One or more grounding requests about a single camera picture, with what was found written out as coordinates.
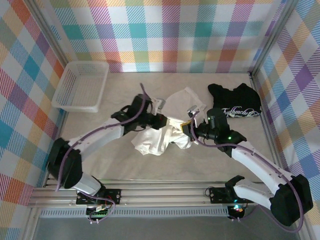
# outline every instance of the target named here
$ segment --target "cable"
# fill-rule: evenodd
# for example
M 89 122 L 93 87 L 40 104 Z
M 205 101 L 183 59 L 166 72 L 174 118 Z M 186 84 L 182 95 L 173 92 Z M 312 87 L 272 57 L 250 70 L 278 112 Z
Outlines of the cable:
M 246 200 L 246 205 L 245 205 L 245 207 L 244 207 L 244 209 L 246 209 L 247 207 L 248 207 L 248 199 Z
M 146 130 L 145 128 L 142 128 L 142 129 L 140 129 L 140 130 L 132 130 L 132 132 L 141 132 L 141 131 L 143 131 L 143 130 Z
M 109 203 L 112 203 L 112 209 L 108 210 L 108 214 L 106 216 L 104 216 L 103 218 L 99 219 L 99 220 L 96 220 L 96 223 L 100 223 L 101 221 L 105 220 L 106 218 L 108 218 L 114 211 L 115 211 L 115 208 L 116 208 L 116 203 L 115 201 L 113 201 L 112 199 L 109 199 L 109 198 L 104 198 L 104 197 L 99 197 L 99 196 L 91 196 L 83 191 L 79 191 L 80 193 L 82 193 L 83 195 L 87 196 L 88 198 L 91 198 L 91 199 L 97 199 L 97 200 L 104 200 L 104 201 L 107 201 Z M 92 224 L 94 221 L 92 220 L 91 216 L 94 212 L 91 212 L 89 214 L 89 220 L 90 220 L 90 223 Z
M 208 198 L 210 198 L 210 196 L 207 194 L 207 191 L 208 191 L 208 189 L 210 189 L 210 188 L 213 188 L 213 186 L 208 186 L 208 187 L 206 188 L 206 190 L 204 191 L 204 195 L 205 195 L 206 197 L 208 197 Z
M 298 203 L 298 207 L 299 207 L 299 213 L 300 213 L 300 222 L 299 225 L 296 229 L 289 229 L 285 226 L 283 226 L 278 220 L 276 220 L 273 216 L 270 216 L 268 214 L 268 216 L 284 231 L 288 232 L 288 233 L 297 233 L 301 230 L 303 224 L 304 224 L 304 211 L 303 211 L 303 207 L 302 207 L 302 203 L 300 200 L 300 197 L 297 193 L 297 190 L 295 189 L 295 187 L 292 185 L 292 183 L 286 178 L 286 176 L 284 176 L 276 167 L 274 167 L 270 162 L 268 162 L 267 160 L 265 160 L 262 156 L 260 156 L 259 154 L 255 153 L 254 151 L 252 151 L 251 149 L 238 145 L 238 144 L 234 144 L 234 143 L 223 143 L 223 144 L 216 144 L 216 145 L 208 145 L 205 143 L 202 143 L 196 136 L 195 134 L 195 130 L 194 130 L 194 123 L 195 123 L 195 117 L 196 115 L 199 113 L 199 111 L 197 111 L 191 119 L 191 134 L 192 137 L 195 139 L 195 141 L 197 141 L 200 145 L 205 146 L 205 147 L 209 147 L 209 148 L 220 148 L 220 147 L 236 147 L 236 148 L 240 148 L 242 150 L 247 151 L 248 153 L 250 153 L 253 156 L 256 156 L 258 159 L 260 159 L 264 164 L 266 164 L 268 167 L 270 167 L 271 169 L 273 169 L 278 175 L 279 177 L 283 178 L 283 180 L 285 180 L 285 182 L 289 185 L 289 187 L 292 189 L 292 192 L 296 198 L 296 201 Z
M 87 133 L 86 135 L 84 135 L 82 138 L 80 138 L 78 141 L 76 141 L 71 147 L 69 147 L 69 149 L 66 151 L 65 155 L 63 156 L 61 164 L 60 164 L 59 173 L 58 173 L 58 182 L 56 184 L 56 189 L 55 189 L 56 192 L 61 187 L 62 174 L 63 174 L 64 167 L 65 167 L 65 164 L 66 164 L 66 160 L 67 160 L 68 155 L 69 155 L 69 153 L 71 152 L 72 149 L 74 149 L 78 144 L 81 144 L 82 141 L 84 141 L 86 138 L 90 137 L 91 135 L 93 135 L 93 134 L 95 134 L 95 133 L 97 133 L 97 132 L 99 132 L 101 130 L 106 130 L 108 128 L 112 128 L 112 127 L 116 127 L 116 126 L 119 126 L 119 125 L 130 123 L 133 120 L 135 120 L 142 113 L 142 111 L 143 111 L 143 109 L 145 107 L 145 104 L 146 104 L 146 100 L 147 100 L 148 94 L 146 93 L 145 87 L 144 87 L 144 85 L 142 83 L 140 83 L 140 86 L 141 86 L 141 89 L 142 89 L 142 92 L 143 92 L 143 99 L 142 99 L 141 107 L 140 107 L 139 111 L 136 113 L 136 115 L 134 115 L 132 118 L 130 118 L 128 120 L 125 120 L 125 121 L 122 121 L 122 122 L 118 122 L 118 123 L 115 123 L 115 124 L 110 124 L 110 125 L 107 125 L 107 126 L 98 127 L 97 129 L 95 129 L 95 130 Z
M 108 195 L 107 197 L 112 200 L 111 196 Z M 107 205 L 107 201 L 105 201 L 105 205 Z M 112 203 L 110 204 L 109 207 L 107 206 L 106 208 L 109 209 L 109 208 L 111 208 L 111 207 L 112 207 Z
M 130 107 L 130 105 L 124 106 L 123 108 L 120 109 L 120 111 L 124 111 L 126 109 L 128 109 Z

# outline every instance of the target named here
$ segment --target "plaid fabric backdrop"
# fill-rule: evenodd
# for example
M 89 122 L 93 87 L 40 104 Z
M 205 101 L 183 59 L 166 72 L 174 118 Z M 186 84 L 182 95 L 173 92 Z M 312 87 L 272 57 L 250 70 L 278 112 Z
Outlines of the plaid fabric backdrop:
M 0 0 L 0 239 L 15 240 L 62 122 L 63 68 L 22 0 Z
M 112 72 L 248 72 L 286 0 L 37 0 L 70 60 Z
M 300 0 L 258 75 L 285 167 L 309 180 L 320 239 L 320 0 Z

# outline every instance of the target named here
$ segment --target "white graphic print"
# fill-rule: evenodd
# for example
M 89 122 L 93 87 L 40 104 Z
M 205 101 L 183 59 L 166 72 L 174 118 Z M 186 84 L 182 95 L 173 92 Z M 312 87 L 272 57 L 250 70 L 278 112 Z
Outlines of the white graphic print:
M 241 111 L 240 109 L 242 109 L 242 106 L 234 106 L 231 110 L 230 108 L 222 108 L 227 118 L 254 117 L 260 115 L 260 113 L 255 111 L 253 108 L 247 108 L 243 111 Z

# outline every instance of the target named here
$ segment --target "gray floor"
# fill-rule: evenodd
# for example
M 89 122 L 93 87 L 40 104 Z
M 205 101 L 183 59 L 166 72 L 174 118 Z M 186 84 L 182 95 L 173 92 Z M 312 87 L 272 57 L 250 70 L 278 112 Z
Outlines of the gray floor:
M 34 240 L 299 240 L 257 211 L 242 223 L 226 217 L 40 218 Z

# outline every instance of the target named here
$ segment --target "clothing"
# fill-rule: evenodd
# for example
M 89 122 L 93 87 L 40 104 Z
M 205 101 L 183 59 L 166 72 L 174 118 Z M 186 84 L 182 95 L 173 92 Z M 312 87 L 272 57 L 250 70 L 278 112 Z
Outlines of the clothing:
M 159 130 L 147 128 L 139 132 L 131 141 L 134 148 L 142 155 L 153 154 L 157 156 L 163 154 L 169 143 L 172 142 L 180 149 L 190 148 L 192 142 L 182 132 L 180 124 L 190 120 L 188 109 L 192 106 L 199 107 L 200 113 L 198 115 L 204 119 L 203 110 L 206 105 L 199 100 L 197 94 L 189 87 L 169 96 L 161 110 L 161 113 L 167 117 L 166 126 Z
M 253 117 L 261 113 L 258 93 L 245 83 L 233 90 L 213 83 L 208 90 L 213 96 L 213 107 L 222 109 L 227 117 Z

